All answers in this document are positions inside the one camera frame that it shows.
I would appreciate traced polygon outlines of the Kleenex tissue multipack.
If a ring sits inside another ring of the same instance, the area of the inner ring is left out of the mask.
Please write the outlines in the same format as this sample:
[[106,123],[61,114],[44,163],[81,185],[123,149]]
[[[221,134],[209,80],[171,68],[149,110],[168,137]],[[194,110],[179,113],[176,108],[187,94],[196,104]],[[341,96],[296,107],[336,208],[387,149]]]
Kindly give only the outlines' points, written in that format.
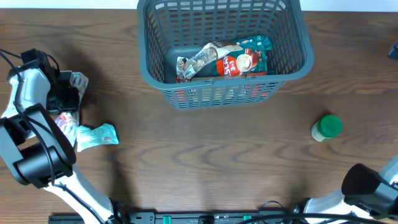
[[[83,95],[88,86],[89,78],[80,72],[73,72],[70,78],[72,87],[77,88],[81,104]],[[80,107],[76,112],[62,112],[56,119],[55,124],[60,128],[62,133],[67,137],[72,146],[76,142],[76,132],[80,125]]]

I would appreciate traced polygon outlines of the teal small packet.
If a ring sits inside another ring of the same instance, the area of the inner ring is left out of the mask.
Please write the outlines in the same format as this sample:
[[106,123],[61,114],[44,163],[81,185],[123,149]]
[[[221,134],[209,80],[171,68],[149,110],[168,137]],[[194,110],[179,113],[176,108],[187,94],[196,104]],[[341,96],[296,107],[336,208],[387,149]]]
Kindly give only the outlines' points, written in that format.
[[119,144],[114,126],[107,123],[95,129],[79,126],[76,131],[76,141],[78,152],[100,145]]

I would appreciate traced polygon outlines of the green lid spice jar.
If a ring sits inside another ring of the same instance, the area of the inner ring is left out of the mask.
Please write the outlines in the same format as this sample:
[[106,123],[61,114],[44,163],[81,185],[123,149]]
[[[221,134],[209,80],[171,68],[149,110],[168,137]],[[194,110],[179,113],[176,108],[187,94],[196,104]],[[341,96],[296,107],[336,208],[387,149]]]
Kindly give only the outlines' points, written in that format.
[[343,131],[343,123],[339,117],[328,114],[319,119],[311,127],[311,135],[318,142],[325,142],[336,138]]

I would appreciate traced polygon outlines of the beige cookie snack bag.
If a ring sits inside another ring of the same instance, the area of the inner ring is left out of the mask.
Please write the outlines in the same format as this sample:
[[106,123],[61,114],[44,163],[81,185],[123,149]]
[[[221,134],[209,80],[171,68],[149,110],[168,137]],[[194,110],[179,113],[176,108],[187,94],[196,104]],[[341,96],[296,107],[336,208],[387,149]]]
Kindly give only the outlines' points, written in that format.
[[221,59],[231,52],[237,52],[242,49],[240,45],[231,41],[214,41],[207,43],[194,56],[177,58],[177,80],[187,82],[209,63]]

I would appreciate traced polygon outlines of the green Nescafe coffee bag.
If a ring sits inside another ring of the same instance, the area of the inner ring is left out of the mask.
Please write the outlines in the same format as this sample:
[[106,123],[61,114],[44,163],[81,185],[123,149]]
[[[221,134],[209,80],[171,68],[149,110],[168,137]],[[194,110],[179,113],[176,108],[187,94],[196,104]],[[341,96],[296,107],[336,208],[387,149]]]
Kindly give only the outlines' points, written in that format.
[[245,77],[247,74],[267,73],[267,53],[272,49],[272,43],[267,36],[253,35],[235,39],[234,43],[242,50],[230,52],[224,57],[206,65],[204,72],[195,77]]

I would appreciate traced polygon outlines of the orange spaghetti pasta packet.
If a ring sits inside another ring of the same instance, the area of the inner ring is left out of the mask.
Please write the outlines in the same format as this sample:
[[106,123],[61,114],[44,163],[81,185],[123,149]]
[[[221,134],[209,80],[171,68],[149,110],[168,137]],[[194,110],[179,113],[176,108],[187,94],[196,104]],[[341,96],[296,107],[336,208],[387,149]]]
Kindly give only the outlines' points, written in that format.
[[[227,77],[227,76],[218,76],[218,77],[193,77],[191,80],[187,82],[199,82],[204,81],[206,83],[214,84],[216,82],[225,82],[226,80],[239,80],[243,81],[248,78],[259,78],[265,77],[267,75],[266,72],[259,73],[248,73],[244,74],[240,77]],[[175,79],[176,83],[185,83],[183,81]],[[230,86],[230,87],[217,87],[214,91],[211,88],[204,88],[202,90],[199,89],[191,89],[191,90],[178,90],[177,91],[177,99],[179,103],[186,102],[186,97],[183,95],[185,92],[188,93],[188,98],[190,103],[198,103],[199,102],[199,93],[201,93],[201,102],[206,104],[207,106],[210,103],[214,105],[220,105],[222,100],[226,101],[226,104],[231,104],[231,102],[236,99],[240,103],[243,101],[243,98],[246,95],[250,95],[250,98],[254,98],[259,96],[262,91],[261,88],[264,84],[255,84],[255,85],[243,85],[242,87]]]

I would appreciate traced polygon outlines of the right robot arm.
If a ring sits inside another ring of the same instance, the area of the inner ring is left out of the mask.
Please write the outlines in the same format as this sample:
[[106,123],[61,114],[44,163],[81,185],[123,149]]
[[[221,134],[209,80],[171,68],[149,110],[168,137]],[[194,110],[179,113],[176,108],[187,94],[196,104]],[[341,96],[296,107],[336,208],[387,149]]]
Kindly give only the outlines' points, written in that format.
[[397,221],[397,157],[380,172],[354,165],[339,190],[298,204],[295,213],[342,215],[365,220]]

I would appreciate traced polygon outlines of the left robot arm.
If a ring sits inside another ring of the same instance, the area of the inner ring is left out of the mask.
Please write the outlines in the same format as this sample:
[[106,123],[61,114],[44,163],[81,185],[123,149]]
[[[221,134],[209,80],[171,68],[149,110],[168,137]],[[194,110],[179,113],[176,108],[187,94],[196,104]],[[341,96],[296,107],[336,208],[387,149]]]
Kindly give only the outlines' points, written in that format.
[[15,66],[8,51],[1,57],[11,66],[9,104],[1,116],[1,158],[22,185],[51,192],[85,223],[122,223],[118,206],[98,192],[76,166],[71,142],[53,120],[63,112],[77,112],[81,96],[72,84],[71,71],[51,64],[55,59],[31,49]]

